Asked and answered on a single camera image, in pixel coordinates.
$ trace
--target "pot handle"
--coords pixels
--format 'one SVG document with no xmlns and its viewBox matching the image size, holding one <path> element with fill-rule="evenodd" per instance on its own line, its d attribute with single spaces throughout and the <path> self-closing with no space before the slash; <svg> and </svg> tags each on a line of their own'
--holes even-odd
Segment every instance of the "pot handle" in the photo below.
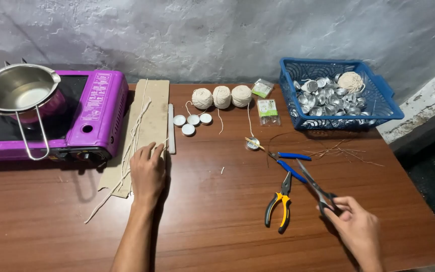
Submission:
<svg viewBox="0 0 435 272">
<path fill-rule="evenodd" d="M 34 158 L 31 155 L 31 151 L 29 150 L 29 147 L 28 147 L 28 142 L 26 141 L 25 132 L 23 131 L 23 126 L 21 125 L 21 121 L 19 120 L 18 112 L 16 112 L 16 119 L 18 120 L 19 130 L 21 131 L 21 137 L 23 137 L 23 142 L 25 142 L 26 153 L 28 154 L 28 157 L 30 159 L 32 159 L 33 161 L 39 161 L 39 160 L 42 160 L 42 159 L 48 157 L 48 154 L 50 153 L 50 146 L 48 145 L 48 140 L 46 139 L 46 133 L 45 133 L 45 129 L 43 127 L 43 122 L 41 121 L 41 116 L 40 116 L 40 111 L 38 109 L 38 106 L 36 106 L 35 108 L 36 108 L 36 114 L 38 115 L 38 121 L 40 122 L 41 133 L 43 134 L 43 141 L 45 142 L 45 145 L 46 145 L 45 156 L 43 156 L 41 158 Z"/>
</svg>

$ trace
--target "small plastic bag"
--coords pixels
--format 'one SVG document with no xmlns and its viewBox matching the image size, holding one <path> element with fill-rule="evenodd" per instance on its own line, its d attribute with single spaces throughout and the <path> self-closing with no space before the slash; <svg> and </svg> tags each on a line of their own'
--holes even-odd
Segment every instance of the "small plastic bag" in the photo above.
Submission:
<svg viewBox="0 0 435 272">
<path fill-rule="evenodd" d="M 258 114 L 261 126 L 280 126 L 281 118 L 274 99 L 258 99 Z"/>
<path fill-rule="evenodd" d="M 274 86 L 275 84 L 260 78 L 254 83 L 254 87 L 251 92 L 266 98 L 270 94 L 271 90 L 273 90 Z"/>
</svg>

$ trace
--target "blue-handled pliers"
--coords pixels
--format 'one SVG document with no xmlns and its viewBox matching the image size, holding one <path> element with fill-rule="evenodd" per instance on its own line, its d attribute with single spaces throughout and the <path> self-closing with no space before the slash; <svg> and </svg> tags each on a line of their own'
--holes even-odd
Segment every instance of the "blue-handled pliers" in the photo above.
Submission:
<svg viewBox="0 0 435 272">
<path fill-rule="evenodd" d="M 268 151 L 268 155 L 275 159 L 275 161 L 281 165 L 285 170 L 292 173 L 292 176 L 294 176 L 296 179 L 298 179 L 300 182 L 307 183 L 307 180 L 300 176 L 291 166 L 289 166 L 287 163 L 282 161 L 280 158 L 286 158 L 286 159 L 300 159 L 305 161 L 311 161 L 311 158 L 305 155 L 301 154 L 295 154 L 295 153 L 283 153 L 283 152 L 277 152 L 278 155 L 275 153 L 271 153 Z"/>
</svg>

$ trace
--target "portable gas stove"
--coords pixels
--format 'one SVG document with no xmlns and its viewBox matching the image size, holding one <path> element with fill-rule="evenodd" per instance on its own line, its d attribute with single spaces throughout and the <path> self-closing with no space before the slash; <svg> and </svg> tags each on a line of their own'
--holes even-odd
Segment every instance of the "portable gas stove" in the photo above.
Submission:
<svg viewBox="0 0 435 272">
<path fill-rule="evenodd" d="M 101 163 L 116 155 L 129 86 L 118 71 L 56 71 L 67 110 L 43 119 L 54 161 Z M 31 153 L 42 156 L 46 146 L 39 125 L 26 127 Z M 27 160 L 16 121 L 0 116 L 0 161 Z"/>
</svg>

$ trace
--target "blue plastic basket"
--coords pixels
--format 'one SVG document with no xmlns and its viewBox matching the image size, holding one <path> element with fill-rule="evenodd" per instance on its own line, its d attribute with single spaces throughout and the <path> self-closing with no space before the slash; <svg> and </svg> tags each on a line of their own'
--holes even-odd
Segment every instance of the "blue plastic basket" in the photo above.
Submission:
<svg viewBox="0 0 435 272">
<path fill-rule="evenodd" d="M 376 127 L 392 119 L 404 118 L 404 113 L 392 100 L 394 91 L 389 84 L 382 76 L 375 75 L 360 60 L 283 58 L 280 60 L 280 65 L 279 84 L 296 130 L 362 130 Z M 333 78 L 336 74 L 350 71 L 366 75 L 366 87 L 362 92 L 362 97 L 366 99 L 366 108 L 362 110 L 370 112 L 370 116 L 309 116 L 303 114 L 296 98 L 297 91 L 293 86 L 293 80 L 302 84 L 305 79 Z"/>
</svg>

